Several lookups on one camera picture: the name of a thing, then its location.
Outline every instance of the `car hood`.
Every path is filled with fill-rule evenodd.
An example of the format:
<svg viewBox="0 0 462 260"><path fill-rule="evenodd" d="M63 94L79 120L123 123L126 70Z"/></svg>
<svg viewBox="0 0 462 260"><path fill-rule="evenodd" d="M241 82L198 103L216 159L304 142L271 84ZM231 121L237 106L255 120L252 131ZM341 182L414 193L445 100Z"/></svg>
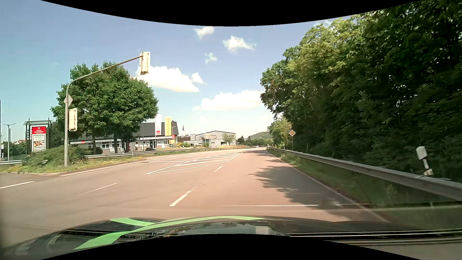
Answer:
<svg viewBox="0 0 462 260"><path fill-rule="evenodd" d="M418 230L385 222L330 222L294 217L208 216L157 219L112 218L63 229L10 246L7 258L45 259L87 248L178 235L259 234L297 236L306 233L350 233Z"/></svg>

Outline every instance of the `blue sky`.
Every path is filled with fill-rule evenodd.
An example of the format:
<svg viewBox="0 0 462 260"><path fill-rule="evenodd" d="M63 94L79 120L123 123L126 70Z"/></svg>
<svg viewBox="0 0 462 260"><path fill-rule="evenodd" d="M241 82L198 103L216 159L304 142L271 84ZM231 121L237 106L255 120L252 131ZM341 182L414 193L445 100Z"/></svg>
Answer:
<svg viewBox="0 0 462 260"><path fill-rule="evenodd" d="M28 118L52 118L56 91L69 82L72 66L120 62L149 51L152 68L142 78L159 99L159 113L184 125L186 133L220 130L246 137L266 131L272 115L258 98L261 74L320 22L329 21L175 25L36 0L7 0L0 11L1 123L16 123L12 141L23 139ZM133 61L124 67L136 77L138 65Z"/></svg>

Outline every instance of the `traffic light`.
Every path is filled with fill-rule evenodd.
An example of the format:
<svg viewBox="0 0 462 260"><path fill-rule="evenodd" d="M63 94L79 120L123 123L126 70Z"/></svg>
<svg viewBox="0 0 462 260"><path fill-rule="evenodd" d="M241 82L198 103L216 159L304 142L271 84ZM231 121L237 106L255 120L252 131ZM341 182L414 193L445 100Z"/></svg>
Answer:
<svg viewBox="0 0 462 260"><path fill-rule="evenodd" d="M140 67L141 67L141 75L148 74L149 66L151 65L151 53L149 51L141 52L140 56Z"/></svg>
<svg viewBox="0 0 462 260"><path fill-rule="evenodd" d="M77 108L69 109L69 131L77 131Z"/></svg>

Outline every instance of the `road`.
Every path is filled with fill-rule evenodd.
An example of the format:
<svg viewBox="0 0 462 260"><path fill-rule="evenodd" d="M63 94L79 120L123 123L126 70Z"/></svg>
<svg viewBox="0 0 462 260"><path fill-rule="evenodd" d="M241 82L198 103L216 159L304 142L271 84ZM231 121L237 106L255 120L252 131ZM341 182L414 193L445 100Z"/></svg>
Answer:
<svg viewBox="0 0 462 260"><path fill-rule="evenodd" d="M320 207L325 198L344 209ZM0 205L3 246L115 217L265 215L383 221L265 148L158 156L59 176L4 174Z"/></svg>

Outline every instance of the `building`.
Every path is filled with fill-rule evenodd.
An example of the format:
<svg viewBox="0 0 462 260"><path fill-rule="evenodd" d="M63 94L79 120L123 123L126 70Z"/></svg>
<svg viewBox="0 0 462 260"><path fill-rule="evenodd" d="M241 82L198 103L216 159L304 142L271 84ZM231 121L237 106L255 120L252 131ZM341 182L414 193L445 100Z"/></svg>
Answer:
<svg viewBox="0 0 462 260"><path fill-rule="evenodd" d="M223 132L223 131L211 131L207 133L202 133L198 135L193 135L191 134L189 137L180 137L178 139L179 142L187 142L190 143L191 145L204 145L205 143L209 143L209 147L221 147L221 146L227 146L228 143L225 142L222 138L223 134L228 134L229 136L234 135L236 136L236 133L230 133L230 132ZM236 145L236 139L231 142L231 145Z"/></svg>
<svg viewBox="0 0 462 260"><path fill-rule="evenodd" d="M172 121L172 136L165 136L165 122L162 122L161 125L161 134L156 135L156 123L141 123L140 130L135 134L137 137L134 142L130 143L130 150L134 151L144 151L146 148L165 148L168 147L171 140L175 140L178 135L178 126L176 121ZM110 135L108 137L97 137L95 138L95 143L97 147L103 149L104 154L115 152L114 147L114 136ZM79 147L89 149L93 148L92 136L83 135L77 140L71 140L70 144L78 144ZM118 139L117 147L118 151L122 151L122 147L125 147L125 143L121 139Z"/></svg>
<svg viewBox="0 0 462 260"><path fill-rule="evenodd" d="M26 140L25 140L25 139L21 139L21 140L14 141L13 143L14 143L14 144L20 144L20 143L22 143L22 142L26 142Z"/></svg>

